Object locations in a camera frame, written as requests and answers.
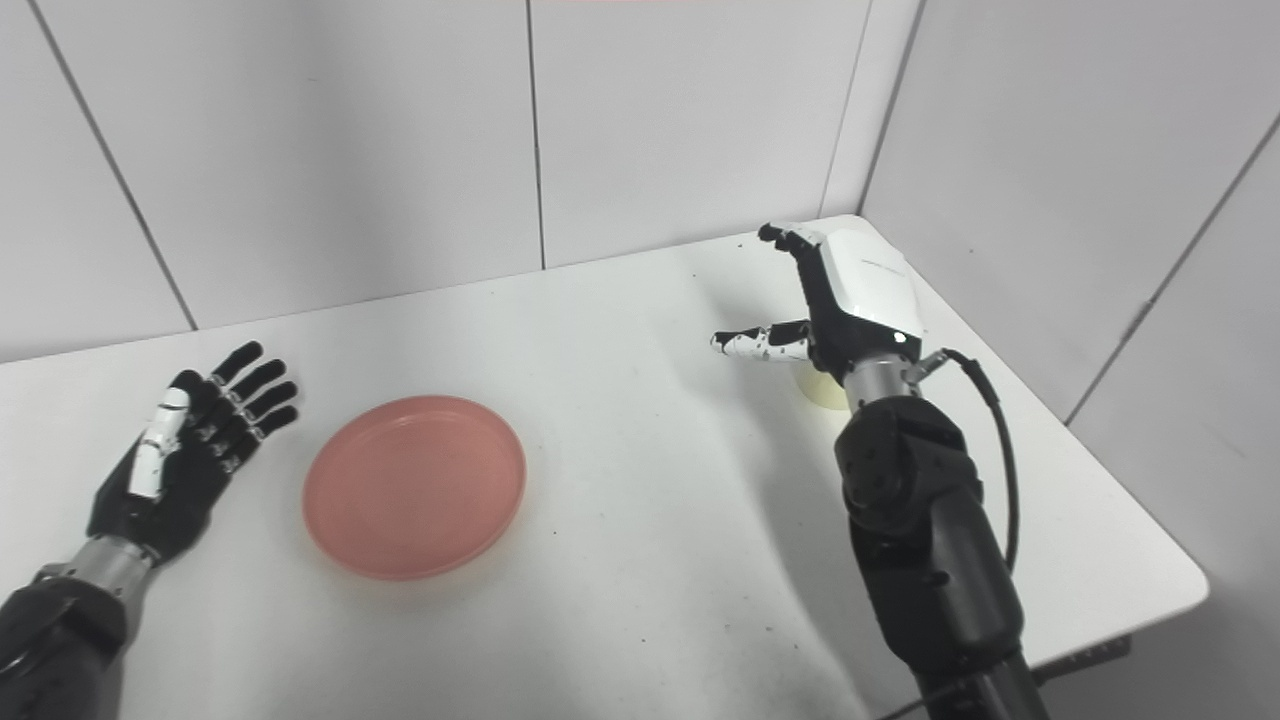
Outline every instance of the black cable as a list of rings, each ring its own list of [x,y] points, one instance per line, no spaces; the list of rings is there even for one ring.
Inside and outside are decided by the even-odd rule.
[[[972,360],[959,351],[946,347],[942,350],[947,357],[956,361],[964,374],[973,380],[982,400],[991,409],[991,418],[996,421],[996,434],[1000,436],[1000,452],[1005,457],[1005,496],[1009,500],[1009,529],[1005,539],[1005,566],[1014,571],[1014,562],[1018,560],[1018,530],[1021,525],[1021,502],[1018,497],[1018,468],[1014,464],[1014,441],[1009,437],[1009,423],[1005,421],[1005,411],[1000,407],[1000,396],[996,388],[987,379],[987,373],[977,360]]]
[[[938,689],[933,691],[932,693],[922,697],[920,700],[909,702],[909,703],[904,705],[902,707],[899,707],[893,712],[890,712],[888,715],[881,715],[876,720],[899,720],[899,717],[905,717],[909,712],[919,710],[919,708],[924,707],[925,705],[929,705],[931,702],[937,702],[937,701],[940,701],[940,700],[950,696],[951,693],[959,691],[960,688],[964,687],[965,682],[968,682],[968,680],[969,680],[969,678],[961,678],[961,679],[951,683],[950,685],[942,685],[941,688],[938,688]]]

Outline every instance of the black arm segment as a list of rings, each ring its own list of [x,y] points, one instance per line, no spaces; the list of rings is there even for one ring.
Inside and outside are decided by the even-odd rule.
[[[0,717],[97,717],[125,641],[124,605],[104,589],[56,577],[18,589],[0,606]]]
[[[920,397],[877,400],[836,441],[859,569],[934,720],[1047,720],[1023,609],[964,434]]]

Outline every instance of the white table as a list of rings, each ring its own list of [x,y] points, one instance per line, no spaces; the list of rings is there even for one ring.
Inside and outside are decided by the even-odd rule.
[[[925,350],[980,359],[1012,428],[1028,661],[1202,601],[1192,560],[941,297],[918,290]],[[293,369],[302,419],[236,477],[211,530],[155,582],[122,719],[887,711],[914,687],[882,644],[849,548],[832,457],[847,415],[809,404],[786,368],[707,345],[716,329],[804,314],[792,261],[736,236],[0,365],[0,587],[79,546],[93,491],[178,369],[207,370],[257,338]],[[965,429],[1002,537],[986,407],[955,368],[924,391]],[[417,393],[470,397],[512,424],[529,460],[524,506],[462,569],[366,580],[310,542],[302,480],[343,423]]]

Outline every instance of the robotic arm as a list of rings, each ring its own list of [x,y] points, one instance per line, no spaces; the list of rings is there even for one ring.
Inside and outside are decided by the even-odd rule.
[[[829,236],[769,224],[759,237],[795,258],[810,318],[716,333],[712,346],[808,359],[845,388],[852,418],[836,439],[836,462],[854,556],[881,632],[923,696],[890,717],[927,705],[933,720],[1047,720],[1021,653],[1023,610],[1010,577],[1016,543],[1001,556],[964,433],[920,396],[919,383],[957,360],[996,414],[1011,471],[995,391],[959,352],[920,357],[906,261],[869,224]]]
[[[91,720],[108,669],[137,630],[156,569],[189,550],[232,475],[273,432],[297,419],[297,387],[275,384],[251,342],[209,378],[184,370],[142,437],[99,488],[88,539],[67,564],[46,565],[0,606],[0,717]]]

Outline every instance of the pink plate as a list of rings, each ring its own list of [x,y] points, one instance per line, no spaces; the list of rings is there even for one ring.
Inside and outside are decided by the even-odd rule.
[[[452,570],[493,544],[525,491],[516,433],[461,397],[380,405],[329,438],[302,488],[320,550],[369,578]]]

